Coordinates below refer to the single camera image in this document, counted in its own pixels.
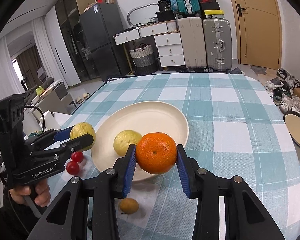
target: hand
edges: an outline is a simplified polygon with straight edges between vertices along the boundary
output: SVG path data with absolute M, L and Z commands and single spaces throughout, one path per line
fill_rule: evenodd
M 48 179 L 41 180 L 37 185 L 35 185 L 35 191 L 38 194 L 34 199 L 34 202 L 40 206 L 45 207 L 50 202 L 50 187 L 48 185 Z M 29 186 L 18 186 L 16 188 L 10 189 L 10 195 L 12 199 L 18 204 L 26 204 L 23 196 L 28 196 L 31 193 Z

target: beige slipper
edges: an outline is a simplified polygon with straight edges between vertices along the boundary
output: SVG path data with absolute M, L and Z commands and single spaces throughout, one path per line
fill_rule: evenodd
M 87 100 L 90 97 L 90 94 L 89 93 L 83 93 L 82 96 L 83 96 L 84 100 Z
M 82 97 L 77 97 L 76 100 L 75 100 L 75 102 L 76 102 L 77 105 L 81 104 L 83 101 L 84 100 L 83 100 Z

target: black cable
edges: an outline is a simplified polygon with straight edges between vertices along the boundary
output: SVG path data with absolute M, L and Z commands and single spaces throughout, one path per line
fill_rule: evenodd
M 25 229 L 25 231 L 26 231 L 27 234 L 29 235 L 30 233 L 29 233 L 28 229 L 26 228 L 26 226 L 25 226 L 25 225 L 23 224 L 23 222 L 21 221 L 20 217 L 19 217 L 18 214 L 16 213 L 16 211 L 15 211 L 15 209 L 14 209 L 12 203 L 11 203 L 11 198 L 12 198 L 12 197 L 11 197 L 11 195 L 10 195 L 10 191 L 9 191 L 9 190 L 7 190 L 7 191 L 8 191 L 8 199 L 9 199 L 9 202 L 10 202 L 10 206 L 11 206 L 12 210 L 14 211 L 16 217 L 18 218 L 20 224 L 23 226 L 23 228 Z
M 36 107 L 36 106 L 24 106 L 23 108 L 33 108 L 33 109 L 38 110 L 40 112 L 40 114 L 42 115 L 42 132 L 44 132 L 45 123 L 44 123 L 43 112 L 41 111 L 41 109 Z

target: cherry tomato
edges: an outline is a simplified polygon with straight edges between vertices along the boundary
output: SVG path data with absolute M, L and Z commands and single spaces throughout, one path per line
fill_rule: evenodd
M 83 152 L 75 152 L 75 153 L 72 153 L 71 154 L 71 159 L 74 161 L 74 162 L 76 162 L 76 163 L 80 163 L 80 162 L 82 162 L 83 161 L 83 158 L 84 158 L 84 156 L 83 156 Z
M 71 175 L 76 175 L 80 171 L 79 164 L 73 161 L 67 163 L 66 170 Z

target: chair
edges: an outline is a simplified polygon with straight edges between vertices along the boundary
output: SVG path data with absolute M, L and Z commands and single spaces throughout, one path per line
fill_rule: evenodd
M 38 69 L 37 73 L 38 73 L 38 78 L 40 79 L 40 81 L 42 83 L 44 83 L 47 78 L 47 73 L 44 71 L 44 69 L 42 67 Z

